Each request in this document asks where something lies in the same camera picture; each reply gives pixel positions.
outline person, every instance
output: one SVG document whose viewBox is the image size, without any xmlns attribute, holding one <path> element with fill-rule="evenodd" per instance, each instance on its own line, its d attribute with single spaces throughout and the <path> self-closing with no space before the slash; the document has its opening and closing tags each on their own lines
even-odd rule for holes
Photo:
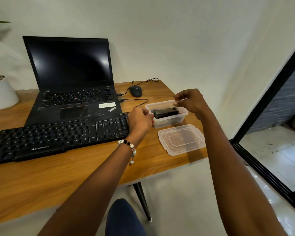
<svg viewBox="0 0 295 236">
<path fill-rule="evenodd" d="M 174 99 L 176 106 L 185 107 L 202 122 L 217 205 L 226 233 L 286 236 L 267 198 L 229 143 L 202 94 L 197 89 L 189 89 L 176 94 Z M 152 120 L 148 110 L 135 107 L 128 115 L 130 134 L 126 140 L 137 147 L 152 126 Z M 94 236 L 131 156 L 129 145 L 120 144 L 61 205 L 38 235 Z M 125 199 L 118 199 L 111 206 L 105 234 L 146 235 Z"/>
</svg>

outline wooden tabletop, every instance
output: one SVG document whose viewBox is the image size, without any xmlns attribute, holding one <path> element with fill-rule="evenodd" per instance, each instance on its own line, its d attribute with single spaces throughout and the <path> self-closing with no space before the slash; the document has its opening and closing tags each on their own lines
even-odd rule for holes
<svg viewBox="0 0 295 236">
<path fill-rule="evenodd" d="M 117 83 L 124 93 L 131 83 Z M 140 84 L 142 98 L 148 103 L 173 99 L 174 93 L 161 81 Z M 20 102 L 0 110 L 0 130 L 22 127 L 38 90 L 19 91 Z M 130 93 L 122 98 L 135 99 Z M 129 112 L 144 100 L 124 101 L 122 111 Z M 202 124 L 189 113 L 178 125 L 192 124 L 203 132 Z M 119 184 L 138 181 L 175 167 L 207 157 L 206 148 L 170 156 L 158 140 L 160 129 L 151 128 L 137 147 L 135 164 L 127 166 Z M 102 143 L 23 162 L 0 164 L 0 222 L 63 203 L 76 188 L 114 151 L 117 141 Z"/>
</svg>

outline person's right arm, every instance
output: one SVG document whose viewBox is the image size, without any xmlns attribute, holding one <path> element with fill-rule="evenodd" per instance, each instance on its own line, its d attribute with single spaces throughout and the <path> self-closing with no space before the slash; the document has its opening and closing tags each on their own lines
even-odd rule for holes
<svg viewBox="0 0 295 236">
<path fill-rule="evenodd" d="M 228 235 L 286 236 L 267 198 L 197 89 L 174 96 L 201 120 L 220 216 Z"/>
</svg>

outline laptop keyboard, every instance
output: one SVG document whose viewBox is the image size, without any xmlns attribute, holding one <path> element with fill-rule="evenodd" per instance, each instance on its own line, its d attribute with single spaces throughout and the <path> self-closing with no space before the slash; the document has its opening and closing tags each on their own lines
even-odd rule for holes
<svg viewBox="0 0 295 236">
<path fill-rule="evenodd" d="M 95 103 L 113 101 L 109 86 L 86 90 L 66 92 L 46 92 L 41 108 L 60 106 L 76 103 Z"/>
<path fill-rule="evenodd" d="M 73 148 L 125 138 L 128 113 L 32 125 L 0 131 L 0 163 L 54 155 Z"/>
</svg>

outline thinkpad logo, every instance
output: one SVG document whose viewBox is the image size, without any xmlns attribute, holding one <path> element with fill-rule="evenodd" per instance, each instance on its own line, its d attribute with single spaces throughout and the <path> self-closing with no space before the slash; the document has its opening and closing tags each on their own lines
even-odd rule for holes
<svg viewBox="0 0 295 236">
<path fill-rule="evenodd" d="M 34 151 L 34 150 L 38 150 L 38 149 L 42 149 L 42 148 L 47 148 L 47 147 L 49 147 L 49 146 L 32 148 L 32 151 Z"/>
<path fill-rule="evenodd" d="M 112 112 L 116 109 L 116 107 L 111 108 L 109 111 Z"/>
</svg>

